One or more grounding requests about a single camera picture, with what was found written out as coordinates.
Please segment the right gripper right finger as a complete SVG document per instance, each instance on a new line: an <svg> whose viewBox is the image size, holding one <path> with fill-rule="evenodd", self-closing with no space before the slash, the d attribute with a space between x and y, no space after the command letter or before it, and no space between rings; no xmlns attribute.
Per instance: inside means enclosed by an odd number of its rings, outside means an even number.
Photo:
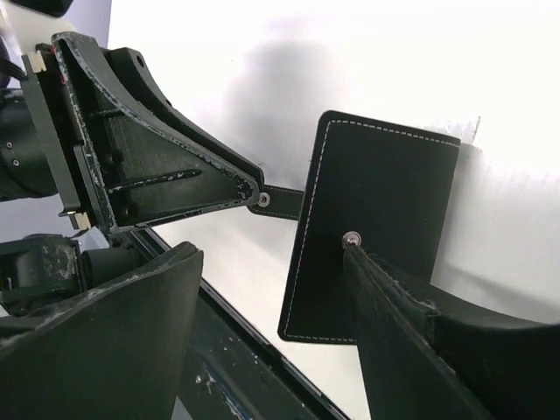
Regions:
<svg viewBox="0 0 560 420"><path fill-rule="evenodd" d="M344 252L374 419L556 419L559 328L469 303Z"/></svg>

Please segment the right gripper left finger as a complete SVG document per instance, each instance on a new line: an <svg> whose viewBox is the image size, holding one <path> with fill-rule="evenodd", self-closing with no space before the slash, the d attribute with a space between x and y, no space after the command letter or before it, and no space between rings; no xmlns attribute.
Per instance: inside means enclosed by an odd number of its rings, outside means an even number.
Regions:
<svg viewBox="0 0 560 420"><path fill-rule="evenodd" d="M79 296L2 318L2 418L170 418L203 260L183 242Z"/></svg>

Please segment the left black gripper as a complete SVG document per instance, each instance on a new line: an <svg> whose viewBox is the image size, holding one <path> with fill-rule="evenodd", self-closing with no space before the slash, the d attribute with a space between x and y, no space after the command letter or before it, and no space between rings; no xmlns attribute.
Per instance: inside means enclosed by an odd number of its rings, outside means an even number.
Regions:
<svg viewBox="0 0 560 420"><path fill-rule="evenodd" d="M99 228L135 230L259 200L261 168L175 109L140 52L67 31L38 56L37 72L1 61L21 83L1 90L2 201L58 194L65 215L87 205ZM27 315L86 291L111 254L91 227L4 241L1 305Z"/></svg>

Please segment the black card holder wallet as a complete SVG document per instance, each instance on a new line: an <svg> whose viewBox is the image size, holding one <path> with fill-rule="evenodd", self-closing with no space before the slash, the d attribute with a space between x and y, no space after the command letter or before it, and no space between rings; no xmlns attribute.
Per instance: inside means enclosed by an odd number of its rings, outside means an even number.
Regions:
<svg viewBox="0 0 560 420"><path fill-rule="evenodd" d="M277 332L285 341L352 345L343 239L413 277L431 278L460 140L326 111L303 190L266 185L254 214L297 230Z"/></svg>

